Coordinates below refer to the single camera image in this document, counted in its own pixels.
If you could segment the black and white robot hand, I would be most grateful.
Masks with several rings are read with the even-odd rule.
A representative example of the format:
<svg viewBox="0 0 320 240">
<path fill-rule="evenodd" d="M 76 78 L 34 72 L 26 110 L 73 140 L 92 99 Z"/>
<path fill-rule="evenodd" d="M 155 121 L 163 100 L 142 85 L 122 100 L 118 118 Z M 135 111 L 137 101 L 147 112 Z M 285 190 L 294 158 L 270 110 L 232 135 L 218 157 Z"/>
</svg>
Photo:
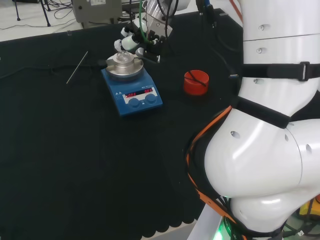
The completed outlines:
<svg viewBox="0 0 320 240">
<path fill-rule="evenodd" d="M 147 13 L 136 17 L 121 30 L 121 39 L 114 42 L 117 52 L 127 51 L 141 59 L 159 63 L 162 48 L 171 34 L 172 28 L 164 21 Z"/>
</svg>

